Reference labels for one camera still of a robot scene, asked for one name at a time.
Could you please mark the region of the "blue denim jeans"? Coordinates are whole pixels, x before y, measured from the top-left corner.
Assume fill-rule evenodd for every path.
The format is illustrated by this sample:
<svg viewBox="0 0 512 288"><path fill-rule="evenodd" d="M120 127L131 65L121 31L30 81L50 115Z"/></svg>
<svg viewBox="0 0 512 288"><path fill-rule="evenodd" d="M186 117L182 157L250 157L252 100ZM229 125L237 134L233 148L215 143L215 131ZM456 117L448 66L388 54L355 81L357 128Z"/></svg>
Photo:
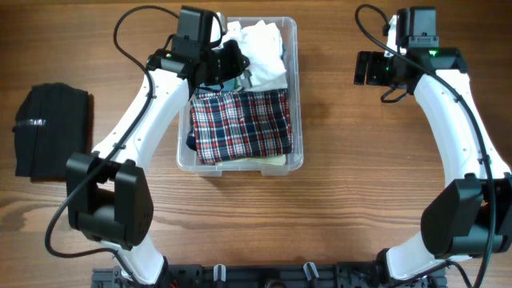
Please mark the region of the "blue denim jeans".
<svg viewBox="0 0 512 288"><path fill-rule="evenodd" d="M283 61L286 52L284 44L264 44L263 47L257 48L255 44L239 43L239 46L242 53L250 60L250 65L246 69L247 76L233 78L226 82L223 88L200 86L196 89L196 94L240 90L260 92L288 87Z"/></svg>

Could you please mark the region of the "white graphic t-shirt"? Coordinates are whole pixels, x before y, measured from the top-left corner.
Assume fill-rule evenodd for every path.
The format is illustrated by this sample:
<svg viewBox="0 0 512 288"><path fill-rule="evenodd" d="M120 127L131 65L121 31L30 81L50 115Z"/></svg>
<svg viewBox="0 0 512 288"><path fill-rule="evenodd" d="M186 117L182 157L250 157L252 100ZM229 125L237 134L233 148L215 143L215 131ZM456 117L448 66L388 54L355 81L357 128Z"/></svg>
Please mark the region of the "white graphic t-shirt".
<svg viewBox="0 0 512 288"><path fill-rule="evenodd" d="M261 92L287 89L286 68L282 36L275 23L258 21L255 25L242 27L240 21L229 22L222 44L229 40L238 43L249 65L237 84L246 91Z"/></svg>

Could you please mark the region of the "red navy plaid shirt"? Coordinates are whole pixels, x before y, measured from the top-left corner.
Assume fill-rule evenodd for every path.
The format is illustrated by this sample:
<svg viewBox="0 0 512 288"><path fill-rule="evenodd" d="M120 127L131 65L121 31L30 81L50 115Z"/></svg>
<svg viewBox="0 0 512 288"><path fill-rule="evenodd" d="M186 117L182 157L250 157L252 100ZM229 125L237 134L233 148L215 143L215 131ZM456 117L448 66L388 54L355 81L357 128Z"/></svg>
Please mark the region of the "red navy plaid shirt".
<svg viewBox="0 0 512 288"><path fill-rule="evenodd" d="M186 145L203 165L291 153L288 90L196 95Z"/></svg>

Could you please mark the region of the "cream cloth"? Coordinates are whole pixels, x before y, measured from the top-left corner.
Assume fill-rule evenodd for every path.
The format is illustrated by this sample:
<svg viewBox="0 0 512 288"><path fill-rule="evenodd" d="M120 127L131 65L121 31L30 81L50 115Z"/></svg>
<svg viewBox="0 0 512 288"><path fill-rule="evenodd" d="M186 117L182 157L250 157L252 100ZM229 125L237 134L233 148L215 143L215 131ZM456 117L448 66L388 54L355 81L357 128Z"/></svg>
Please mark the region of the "cream cloth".
<svg viewBox="0 0 512 288"><path fill-rule="evenodd" d="M250 158L240 158L236 160L229 160L224 162L216 163L216 166L227 166L227 165L272 165L272 166L282 166L286 164L286 156L269 156L269 157L250 157Z"/></svg>

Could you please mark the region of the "black garment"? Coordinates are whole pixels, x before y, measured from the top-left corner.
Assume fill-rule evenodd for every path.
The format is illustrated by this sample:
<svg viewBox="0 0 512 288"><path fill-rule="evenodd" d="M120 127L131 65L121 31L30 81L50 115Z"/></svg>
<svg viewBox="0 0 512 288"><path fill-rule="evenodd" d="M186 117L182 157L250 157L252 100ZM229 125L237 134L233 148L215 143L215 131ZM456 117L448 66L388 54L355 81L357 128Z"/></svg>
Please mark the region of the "black garment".
<svg viewBox="0 0 512 288"><path fill-rule="evenodd" d="M33 86L15 115L15 174L63 180L70 156L89 148L90 101L88 92L65 83Z"/></svg>

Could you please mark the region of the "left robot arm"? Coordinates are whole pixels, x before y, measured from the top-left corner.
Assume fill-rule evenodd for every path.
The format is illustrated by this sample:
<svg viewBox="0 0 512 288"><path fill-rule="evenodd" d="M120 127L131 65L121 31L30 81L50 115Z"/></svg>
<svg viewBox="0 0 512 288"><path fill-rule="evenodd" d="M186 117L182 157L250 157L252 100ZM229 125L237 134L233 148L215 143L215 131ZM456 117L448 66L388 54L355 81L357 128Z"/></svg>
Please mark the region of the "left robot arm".
<svg viewBox="0 0 512 288"><path fill-rule="evenodd" d="M149 234L154 204L146 170L162 136L200 86L220 86L248 67L233 40L225 40L220 13L183 6L177 30L140 64L141 88L111 133L88 154L66 164L67 196L60 211L70 227L110 253L117 266L108 283L166 287L168 262Z"/></svg>

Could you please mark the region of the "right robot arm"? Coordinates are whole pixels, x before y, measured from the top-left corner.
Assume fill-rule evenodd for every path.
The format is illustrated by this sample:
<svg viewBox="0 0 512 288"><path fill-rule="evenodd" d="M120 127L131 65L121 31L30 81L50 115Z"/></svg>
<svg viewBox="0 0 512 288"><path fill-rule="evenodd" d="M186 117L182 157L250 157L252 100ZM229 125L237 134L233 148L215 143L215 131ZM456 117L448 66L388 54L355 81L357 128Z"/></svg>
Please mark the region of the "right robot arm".
<svg viewBox="0 0 512 288"><path fill-rule="evenodd" d="M385 18L375 51L358 54L354 81L383 86L385 104L413 96L426 116L445 178L422 213L420 230L382 250L366 281L373 287L436 286L438 274L477 258L478 287L493 254L511 245L511 171L486 132L457 48L441 47L436 10L412 6Z"/></svg>

